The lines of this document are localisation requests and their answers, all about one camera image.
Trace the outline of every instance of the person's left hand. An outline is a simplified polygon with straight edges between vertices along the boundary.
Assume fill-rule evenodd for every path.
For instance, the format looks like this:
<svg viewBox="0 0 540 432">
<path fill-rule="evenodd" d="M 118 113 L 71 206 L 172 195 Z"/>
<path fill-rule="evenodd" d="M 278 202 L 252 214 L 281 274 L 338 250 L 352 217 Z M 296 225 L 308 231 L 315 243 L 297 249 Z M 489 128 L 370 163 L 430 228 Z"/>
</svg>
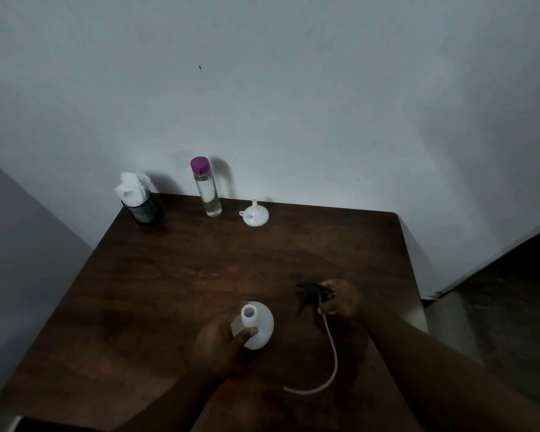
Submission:
<svg viewBox="0 0 540 432">
<path fill-rule="evenodd" d="M 191 370 L 201 370 L 217 379 L 226 379 L 240 348 L 258 333 L 255 327 L 243 329 L 232 337 L 230 323 L 240 314 L 247 302 L 224 312 L 204 324 L 192 349 Z"/>
</svg>

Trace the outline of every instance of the white wall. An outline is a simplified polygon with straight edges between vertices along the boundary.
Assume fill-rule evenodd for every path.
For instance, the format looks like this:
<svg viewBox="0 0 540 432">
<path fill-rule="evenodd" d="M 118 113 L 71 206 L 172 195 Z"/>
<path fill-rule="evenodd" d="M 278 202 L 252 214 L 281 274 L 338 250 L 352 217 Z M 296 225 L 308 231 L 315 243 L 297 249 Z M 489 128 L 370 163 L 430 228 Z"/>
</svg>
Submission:
<svg viewBox="0 0 540 432">
<path fill-rule="evenodd" d="M 398 213 L 443 290 L 540 225 L 540 0 L 0 0 L 0 166 L 91 246 L 120 171 L 197 194 L 199 154 Z"/>
<path fill-rule="evenodd" d="M 91 251 L 0 170 L 0 390 Z"/>
</svg>

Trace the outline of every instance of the forearm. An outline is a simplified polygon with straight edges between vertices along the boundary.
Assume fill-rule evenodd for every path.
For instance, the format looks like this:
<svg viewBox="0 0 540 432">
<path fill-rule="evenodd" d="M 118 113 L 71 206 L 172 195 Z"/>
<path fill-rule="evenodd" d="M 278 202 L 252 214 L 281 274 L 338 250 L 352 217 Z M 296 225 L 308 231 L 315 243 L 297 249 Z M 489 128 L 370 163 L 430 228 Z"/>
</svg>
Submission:
<svg viewBox="0 0 540 432">
<path fill-rule="evenodd" d="M 540 430 L 540 408 L 388 307 L 366 300 L 358 319 L 427 430 Z"/>
<path fill-rule="evenodd" d="M 115 431 L 188 431 L 221 383 L 202 371 L 189 371 L 159 399 Z"/>
</svg>

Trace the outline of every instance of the clear bottle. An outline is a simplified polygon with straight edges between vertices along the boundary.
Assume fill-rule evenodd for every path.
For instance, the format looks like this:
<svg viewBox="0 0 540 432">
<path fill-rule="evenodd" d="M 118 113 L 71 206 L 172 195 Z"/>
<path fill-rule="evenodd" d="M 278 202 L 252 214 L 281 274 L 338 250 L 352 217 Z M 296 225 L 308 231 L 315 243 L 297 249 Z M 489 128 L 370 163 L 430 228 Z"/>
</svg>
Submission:
<svg viewBox="0 0 540 432">
<path fill-rule="evenodd" d="M 216 190 L 216 184 L 214 183 L 208 158 L 198 156 L 190 161 L 190 167 L 194 173 L 194 180 L 196 181 L 196 186 L 198 186 L 206 214 L 209 217 L 217 217 L 222 213 L 222 206 L 220 205 L 218 191 Z"/>
</svg>

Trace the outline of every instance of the white tissue paper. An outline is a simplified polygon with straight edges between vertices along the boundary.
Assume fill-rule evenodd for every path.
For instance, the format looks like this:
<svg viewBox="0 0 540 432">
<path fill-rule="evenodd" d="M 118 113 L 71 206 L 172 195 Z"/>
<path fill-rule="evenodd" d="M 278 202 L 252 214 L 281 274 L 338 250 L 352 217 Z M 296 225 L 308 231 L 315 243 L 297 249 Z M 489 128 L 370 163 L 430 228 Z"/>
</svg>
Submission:
<svg viewBox="0 0 540 432">
<path fill-rule="evenodd" d="M 150 197 L 150 177 L 144 174 L 121 173 L 122 183 L 114 188 L 128 207 L 137 207 Z"/>
</svg>

